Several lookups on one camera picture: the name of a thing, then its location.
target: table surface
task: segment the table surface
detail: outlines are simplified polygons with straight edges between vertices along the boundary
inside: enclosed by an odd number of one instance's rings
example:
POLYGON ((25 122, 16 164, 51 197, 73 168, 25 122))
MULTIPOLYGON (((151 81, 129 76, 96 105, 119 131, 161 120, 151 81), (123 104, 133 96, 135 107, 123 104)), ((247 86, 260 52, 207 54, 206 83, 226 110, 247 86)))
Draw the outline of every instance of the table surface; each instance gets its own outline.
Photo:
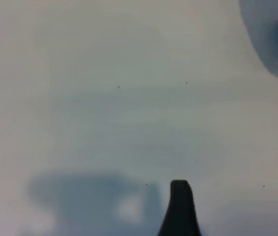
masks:
POLYGON ((0 0, 0 236, 278 235, 278 0, 0 0))

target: white surface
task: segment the white surface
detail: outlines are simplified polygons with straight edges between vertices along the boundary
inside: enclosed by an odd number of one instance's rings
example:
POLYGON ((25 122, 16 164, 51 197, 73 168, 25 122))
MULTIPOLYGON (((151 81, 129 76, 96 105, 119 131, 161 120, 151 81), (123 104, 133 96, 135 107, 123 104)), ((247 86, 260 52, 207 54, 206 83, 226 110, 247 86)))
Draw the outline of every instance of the white surface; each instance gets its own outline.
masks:
POLYGON ((175 178, 205 235, 278 235, 277 21, 278 0, 0 0, 0 236, 156 235, 175 178))

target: black object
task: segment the black object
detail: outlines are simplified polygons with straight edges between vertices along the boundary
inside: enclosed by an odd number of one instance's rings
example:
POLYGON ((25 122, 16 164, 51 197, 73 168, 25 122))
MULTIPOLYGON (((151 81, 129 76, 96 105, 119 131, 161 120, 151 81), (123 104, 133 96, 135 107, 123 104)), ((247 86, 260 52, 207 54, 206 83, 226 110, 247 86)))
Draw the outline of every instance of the black object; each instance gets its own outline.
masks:
POLYGON ((170 183, 170 200, 158 236, 201 236, 192 189, 186 180, 170 183))

